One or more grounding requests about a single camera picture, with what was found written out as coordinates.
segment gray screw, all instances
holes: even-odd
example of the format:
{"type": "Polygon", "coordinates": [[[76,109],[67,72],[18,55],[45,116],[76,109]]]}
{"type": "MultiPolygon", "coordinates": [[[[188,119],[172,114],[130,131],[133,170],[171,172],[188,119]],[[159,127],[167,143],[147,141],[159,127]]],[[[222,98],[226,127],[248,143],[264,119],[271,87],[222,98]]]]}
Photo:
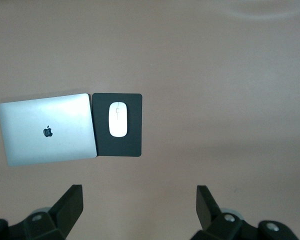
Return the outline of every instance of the gray screw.
{"type": "Polygon", "coordinates": [[[275,232],[279,231],[279,227],[272,222],[268,222],[266,224],[266,227],[271,231],[275,231],[275,232]]]}
{"type": "Polygon", "coordinates": [[[38,221],[38,220],[40,220],[40,219],[42,219],[42,216],[39,214],[39,215],[34,216],[34,217],[32,218],[32,221],[34,222],[34,221],[38,221]]]}
{"type": "Polygon", "coordinates": [[[227,220],[228,222],[234,222],[236,219],[234,218],[234,216],[230,215],[230,214],[226,214],[224,215],[224,219],[227,220]]]}

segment silver laptop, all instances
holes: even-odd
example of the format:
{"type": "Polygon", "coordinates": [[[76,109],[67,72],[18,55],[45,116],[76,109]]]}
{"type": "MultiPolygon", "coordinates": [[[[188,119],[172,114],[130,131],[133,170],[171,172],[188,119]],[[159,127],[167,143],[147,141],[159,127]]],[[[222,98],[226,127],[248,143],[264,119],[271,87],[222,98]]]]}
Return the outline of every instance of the silver laptop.
{"type": "Polygon", "coordinates": [[[0,123],[9,166],[97,156],[86,93],[0,103],[0,123]]]}

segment black plastic bracket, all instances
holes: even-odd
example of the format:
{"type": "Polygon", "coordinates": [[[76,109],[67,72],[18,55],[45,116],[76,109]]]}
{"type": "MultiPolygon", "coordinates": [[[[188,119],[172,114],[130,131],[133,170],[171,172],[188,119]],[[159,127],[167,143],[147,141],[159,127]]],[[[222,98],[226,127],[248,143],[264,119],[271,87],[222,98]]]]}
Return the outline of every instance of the black plastic bracket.
{"type": "Polygon", "coordinates": [[[196,212],[202,230],[191,240],[298,240],[280,222],[265,220],[256,228],[233,213],[222,213],[207,186],[197,186],[196,212]]]}
{"type": "Polygon", "coordinates": [[[36,212],[8,227],[0,219],[0,240],[65,240],[84,209],[82,185],[72,185],[48,212],[36,212]]]}

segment white mouse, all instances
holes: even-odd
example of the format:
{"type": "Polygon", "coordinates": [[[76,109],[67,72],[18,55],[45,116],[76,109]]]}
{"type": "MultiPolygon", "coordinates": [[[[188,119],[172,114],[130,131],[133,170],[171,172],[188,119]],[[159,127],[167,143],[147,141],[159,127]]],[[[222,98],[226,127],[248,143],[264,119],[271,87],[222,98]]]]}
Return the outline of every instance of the white mouse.
{"type": "Polygon", "coordinates": [[[121,138],[127,135],[127,105],[123,102],[113,102],[109,107],[109,130],[114,137],[121,138]]]}

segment laptop lid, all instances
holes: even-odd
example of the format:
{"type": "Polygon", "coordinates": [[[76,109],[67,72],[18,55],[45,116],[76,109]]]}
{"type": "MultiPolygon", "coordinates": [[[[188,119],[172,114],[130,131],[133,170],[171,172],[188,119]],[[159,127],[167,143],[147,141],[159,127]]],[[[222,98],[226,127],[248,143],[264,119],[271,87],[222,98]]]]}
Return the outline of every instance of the laptop lid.
{"type": "Polygon", "coordinates": [[[0,103],[0,124],[9,166],[97,156],[86,93],[0,103]]]}

